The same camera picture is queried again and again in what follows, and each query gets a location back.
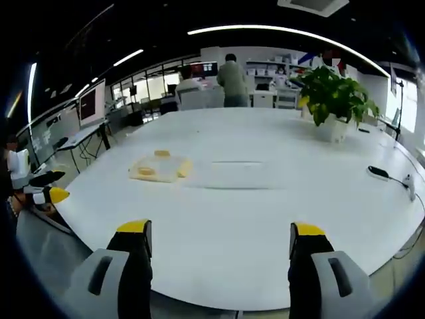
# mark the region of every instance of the ceiling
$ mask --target ceiling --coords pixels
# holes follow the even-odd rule
[[[13,51],[8,75],[25,85],[28,65],[38,63],[34,107],[36,113],[41,113],[58,104],[60,99],[74,96],[100,74],[111,84],[143,67],[196,53],[203,47],[255,45],[311,53],[329,49],[329,45],[321,41],[279,31],[217,31],[187,35],[187,31],[194,29],[235,24],[276,25],[308,31],[343,43],[375,61],[415,66],[419,62],[415,49],[420,55],[423,48],[412,46],[412,43],[417,45],[420,32],[412,25],[414,10],[396,4],[385,0],[351,1],[324,18],[278,7],[277,0],[216,0],[212,3],[74,0],[66,5],[36,2],[26,5],[24,11],[17,10],[19,34],[13,33],[7,40]],[[137,49],[144,52],[111,68],[116,61]],[[341,54],[346,63],[362,72],[379,74],[359,58],[345,52]],[[70,83],[70,90],[58,98],[50,99],[50,94],[44,92],[47,88],[61,91]]]

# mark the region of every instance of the shelf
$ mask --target shelf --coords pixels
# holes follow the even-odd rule
[[[309,66],[302,66],[302,65],[298,65],[298,64],[290,64],[290,67],[292,67],[292,68],[310,68]]]
[[[274,61],[251,61],[251,60],[248,60],[248,61],[246,61],[246,63],[286,65],[285,62],[274,62]]]
[[[254,75],[256,78],[274,78],[274,75]]]

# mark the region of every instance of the desk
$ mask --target desk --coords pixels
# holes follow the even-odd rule
[[[105,148],[107,150],[111,148],[111,146],[109,145],[108,137],[106,136],[106,133],[105,133],[106,123],[107,121],[102,122],[100,124],[95,124],[93,126],[88,126],[87,128],[80,130],[74,136],[69,138],[64,145],[62,145],[61,147],[57,149],[57,151],[66,151],[66,150],[71,151],[72,161],[74,162],[75,168],[77,169],[78,173],[80,173],[80,170],[78,169],[77,163],[75,162],[74,153],[72,153],[72,150],[74,148],[78,147],[82,142],[87,140],[90,136],[92,136],[96,132],[100,133],[102,137],[102,141],[105,145]]]
[[[287,308],[290,223],[321,227],[335,250],[372,274],[422,221],[419,200],[410,202],[400,184],[366,173],[374,165],[397,179],[413,174],[425,199],[408,158],[416,160],[385,133],[367,129],[370,134],[352,125],[344,143],[334,145],[317,140],[315,124],[296,110],[168,113],[96,160],[56,207],[92,250],[106,248],[120,225],[151,219],[154,291],[211,308]],[[192,174],[176,183],[129,179],[129,167],[154,150],[190,158]],[[238,162],[260,171],[245,180],[240,170],[227,179],[220,171],[222,187],[204,173]]]

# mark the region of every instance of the potted plant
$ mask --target potted plant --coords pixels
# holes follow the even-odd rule
[[[316,126],[321,126],[321,135],[330,142],[342,142],[347,124],[352,118],[356,124],[371,110],[379,115],[378,106],[369,99],[367,91],[351,78],[340,78],[326,66],[309,70],[296,80],[303,84],[301,97]]]

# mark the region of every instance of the computer monitor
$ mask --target computer monitor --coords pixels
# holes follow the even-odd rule
[[[216,76],[218,74],[217,62],[191,63],[191,68],[193,78],[204,78],[207,76]]]
[[[176,84],[167,84],[168,93],[175,95]]]
[[[134,96],[137,94],[137,86],[130,87],[130,96]]]
[[[80,128],[85,128],[105,119],[105,81],[89,89],[80,97]]]

